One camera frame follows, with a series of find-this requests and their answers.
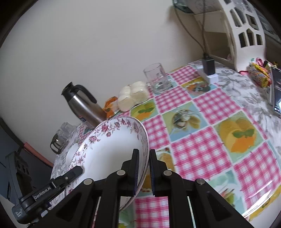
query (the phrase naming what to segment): thermos lid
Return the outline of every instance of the thermos lid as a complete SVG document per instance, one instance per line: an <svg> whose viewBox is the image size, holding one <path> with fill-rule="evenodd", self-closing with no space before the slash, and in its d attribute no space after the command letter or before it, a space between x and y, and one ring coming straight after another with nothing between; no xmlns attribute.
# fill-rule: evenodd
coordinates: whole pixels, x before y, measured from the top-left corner
<svg viewBox="0 0 281 228"><path fill-rule="evenodd" d="M66 99L67 102L71 100L71 98L74 97L75 93L71 91L73 89L74 85L72 82L68 83L66 87L62 90L62 95Z"/></svg>

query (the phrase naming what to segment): floral plate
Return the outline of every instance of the floral plate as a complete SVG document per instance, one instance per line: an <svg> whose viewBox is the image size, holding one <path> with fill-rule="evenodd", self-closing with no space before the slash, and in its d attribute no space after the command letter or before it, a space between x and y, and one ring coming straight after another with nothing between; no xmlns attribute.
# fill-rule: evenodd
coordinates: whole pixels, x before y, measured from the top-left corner
<svg viewBox="0 0 281 228"><path fill-rule="evenodd" d="M100 123L75 152L68 170L76 165L83 167L83 174L65 188L69 194L83 180L107 178L130 160L133 149L139 150L139 172L136 195L145 179L149 159L148 135L143 124L133 117L114 117ZM120 210L135 197L121 197Z"/></svg>

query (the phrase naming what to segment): table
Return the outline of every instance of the table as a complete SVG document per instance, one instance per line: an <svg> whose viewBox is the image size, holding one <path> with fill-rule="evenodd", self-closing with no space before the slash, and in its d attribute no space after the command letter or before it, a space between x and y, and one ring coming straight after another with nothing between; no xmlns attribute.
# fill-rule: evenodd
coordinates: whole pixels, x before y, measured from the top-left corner
<svg viewBox="0 0 281 228"><path fill-rule="evenodd" d="M197 73L201 66L199 60L171 72L168 91L150 92L148 101L119 115L143 123L150 148L170 170L189 180L204 178L253 220L280 194L281 120L248 76L216 62L219 82L208 85ZM73 143L80 145L90 130L83 124L77 130ZM68 170L66 154L56 157L51 178ZM61 193L52 206L64 197ZM131 220L119 226L169 227L168 200L152 195L149 174L134 202L135 221L124 212L121 217Z"/></svg>

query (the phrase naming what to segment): white power strip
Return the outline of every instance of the white power strip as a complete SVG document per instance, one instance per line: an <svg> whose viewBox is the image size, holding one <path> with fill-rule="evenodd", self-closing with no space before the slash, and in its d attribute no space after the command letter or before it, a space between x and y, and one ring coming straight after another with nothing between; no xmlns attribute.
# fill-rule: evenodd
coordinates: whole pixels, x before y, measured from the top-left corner
<svg viewBox="0 0 281 228"><path fill-rule="evenodd" d="M214 84L219 81L219 76L217 74L207 75L204 72L203 66L196 67L198 74L209 84Z"/></svg>

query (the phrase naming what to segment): thermos handle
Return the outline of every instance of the thermos handle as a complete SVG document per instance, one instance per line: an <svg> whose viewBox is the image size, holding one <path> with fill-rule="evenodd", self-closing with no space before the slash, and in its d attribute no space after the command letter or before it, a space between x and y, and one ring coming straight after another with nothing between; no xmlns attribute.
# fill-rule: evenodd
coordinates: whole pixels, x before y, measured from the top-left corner
<svg viewBox="0 0 281 228"><path fill-rule="evenodd" d="M86 94L86 96L93 102L93 103L97 103L97 100L94 98L94 96L82 85L75 85L72 89L71 92L75 91L75 90L81 90L83 93Z"/></svg>

